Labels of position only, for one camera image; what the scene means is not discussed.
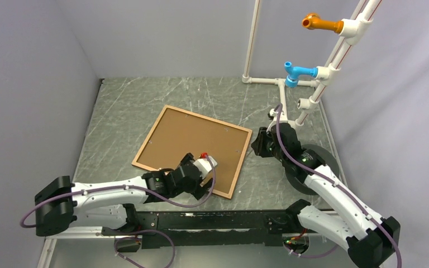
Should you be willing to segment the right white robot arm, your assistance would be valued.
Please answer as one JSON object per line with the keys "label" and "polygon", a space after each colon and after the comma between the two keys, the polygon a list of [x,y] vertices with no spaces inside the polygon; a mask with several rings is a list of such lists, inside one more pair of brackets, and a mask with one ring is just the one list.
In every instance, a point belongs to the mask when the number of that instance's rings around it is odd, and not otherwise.
{"label": "right white robot arm", "polygon": [[357,267],[379,267],[396,255],[401,225],[394,217],[384,218],[362,202],[339,179],[339,165],[330,152],[318,145],[301,145],[287,123],[259,128],[251,144],[255,155],[280,161],[290,185],[306,195],[321,197],[336,212],[329,215],[300,199],[286,210],[289,230],[312,230],[344,249]]}

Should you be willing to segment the wooden picture frame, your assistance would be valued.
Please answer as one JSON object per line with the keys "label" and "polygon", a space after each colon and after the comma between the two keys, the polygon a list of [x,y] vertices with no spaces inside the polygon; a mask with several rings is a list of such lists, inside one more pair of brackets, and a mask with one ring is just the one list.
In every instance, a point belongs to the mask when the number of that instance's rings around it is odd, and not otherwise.
{"label": "wooden picture frame", "polygon": [[185,109],[165,105],[135,155],[132,165],[152,171],[175,168],[183,156],[214,158],[213,193],[232,199],[252,130]]}

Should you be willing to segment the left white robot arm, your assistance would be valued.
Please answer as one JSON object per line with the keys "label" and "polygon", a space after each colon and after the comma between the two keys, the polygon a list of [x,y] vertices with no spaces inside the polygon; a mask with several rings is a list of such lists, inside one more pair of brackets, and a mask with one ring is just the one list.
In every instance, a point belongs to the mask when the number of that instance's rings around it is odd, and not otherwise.
{"label": "left white robot arm", "polygon": [[35,224],[39,237],[60,234],[73,227],[105,227],[129,235],[139,230],[135,206],[167,202],[191,194],[203,204],[213,193],[217,161],[208,154],[195,159],[187,153],[179,165],[148,171],[140,176],[106,183],[74,183],[69,176],[60,176],[34,197]]}

